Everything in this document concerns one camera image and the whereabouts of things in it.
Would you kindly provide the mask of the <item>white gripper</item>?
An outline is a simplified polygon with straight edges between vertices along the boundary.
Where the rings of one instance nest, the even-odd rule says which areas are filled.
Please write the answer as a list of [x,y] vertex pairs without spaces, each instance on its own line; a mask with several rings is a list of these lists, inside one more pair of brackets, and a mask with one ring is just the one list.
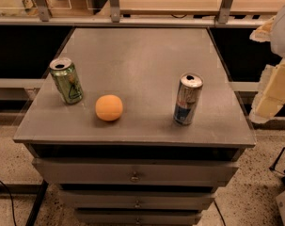
[[[274,54],[285,58],[285,5],[263,25],[252,31],[249,38],[256,42],[271,41]],[[276,66],[267,65],[261,73],[258,93],[253,100],[249,118],[255,123],[273,119],[285,105],[285,59]]]

